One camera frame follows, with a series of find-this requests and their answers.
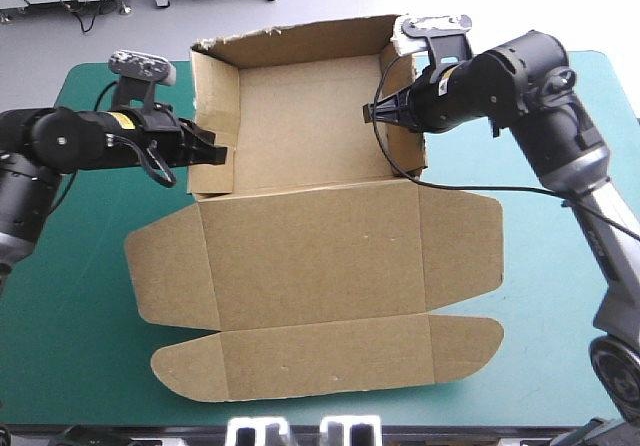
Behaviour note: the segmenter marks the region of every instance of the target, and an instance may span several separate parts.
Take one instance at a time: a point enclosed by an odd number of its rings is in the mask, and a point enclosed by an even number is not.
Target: yellow label
[[[438,84],[438,96],[444,96],[449,91],[449,78],[451,77],[453,70],[456,68],[457,66],[447,69],[442,75],[442,78],[440,78],[440,83]]]
[[[136,129],[136,125],[133,124],[131,118],[129,118],[129,116],[127,116],[126,114],[111,112],[109,114],[116,118],[116,121],[118,121],[122,129]]]

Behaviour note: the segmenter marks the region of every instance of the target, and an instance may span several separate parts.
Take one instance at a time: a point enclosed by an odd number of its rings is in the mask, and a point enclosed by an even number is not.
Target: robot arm
[[[494,136],[511,131],[540,183],[573,209],[608,282],[594,320],[608,334],[593,341],[591,359],[629,423],[624,431],[635,431],[628,426],[640,425],[640,224],[609,178],[609,149],[573,90],[576,74],[562,45],[531,31],[474,57],[469,27],[464,16],[444,26],[443,18],[398,24],[397,44],[405,39],[409,52],[428,51],[430,65],[411,86],[366,105],[365,120],[443,133],[486,116]],[[611,425],[590,425],[558,444],[601,444],[579,441]]]
[[[156,84],[175,82],[171,63],[117,51],[109,67],[120,78],[108,112],[60,107],[0,114],[0,290],[14,264],[33,252],[63,174],[141,166],[171,187],[172,167],[225,162],[227,150],[214,145],[215,134],[155,101]],[[134,100],[142,106],[131,106]]]

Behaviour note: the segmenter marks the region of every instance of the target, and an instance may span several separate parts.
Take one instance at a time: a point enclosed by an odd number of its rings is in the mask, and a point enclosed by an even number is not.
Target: cardboard flap
[[[157,350],[151,357],[156,377],[174,393],[196,401],[228,401],[220,335]]]
[[[233,192],[234,181],[234,156],[233,148],[227,149],[227,160],[224,164],[194,164],[189,166],[188,191],[193,194],[196,201],[205,197],[218,196]]]
[[[393,45],[389,44],[380,53],[380,71],[384,72],[387,66],[397,57],[398,54]],[[389,70],[380,99],[411,85],[415,79],[416,69],[413,56],[398,60]],[[427,165],[424,134],[412,133],[406,128],[393,124],[379,125],[380,128],[383,126],[387,147],[393,158],[405,171],[419,174]]]
[[[129,234],[125,252],[142,318],[167,326],[220,329],[204,241],[195,204]]]
[[[216,133],[217,144],[236,146],[240,129],[238,68],[198,53],[191,54],[191,63],[198,105],[196,124]]]
[[[199,203],[221,329],[425,312],[416,189],[391,179]]]
[[[397,388],[435,382],[430,336],[426,314],[233,331],[160,349],[152,367],[197,401]]]
[[[241,69],[378,54],[397,15],[279,26],[241,36],[199,41],[195,51]]]
[[[500,323],[489,318],[430,315],[438,383],[466,378],[484,367],[502,343]]]
[[[418,192],[428,309],[498,288],[504,270],[500,203],[461,191]]]

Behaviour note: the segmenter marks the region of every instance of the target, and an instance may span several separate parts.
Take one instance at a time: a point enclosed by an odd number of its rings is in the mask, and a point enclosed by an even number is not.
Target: open cardboard box
[[[494,320],[428,314],[497,288],[486,197],[394,178],[362,119],[395,16],[272,28],[193,48],[196,122],[230,150],[190,170],[199,200],[126,243],[140,314],[217,334],[162,348],[156,376],[199,401],[432,384],[484,366]],[[415,76],[399,61],[387,91]],[[407,170],[421,135],[389,126]]]

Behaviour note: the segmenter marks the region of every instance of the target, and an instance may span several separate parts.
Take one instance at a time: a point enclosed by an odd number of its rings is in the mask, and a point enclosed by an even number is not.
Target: cardboard box
[[[395,16],[272,28],[194,46],[197,123],[230,148],[190,170],[197,204],[130,235],[140,314],[217,334],[152,358],[199,401],[432,384],[484,366],[502,340],[487,318],[427,314],[502,281],[493,199],[394,178],[362,105]],[[397,63],[392,91],[412,81]],[[421,135],[390,126],[407,170]]]

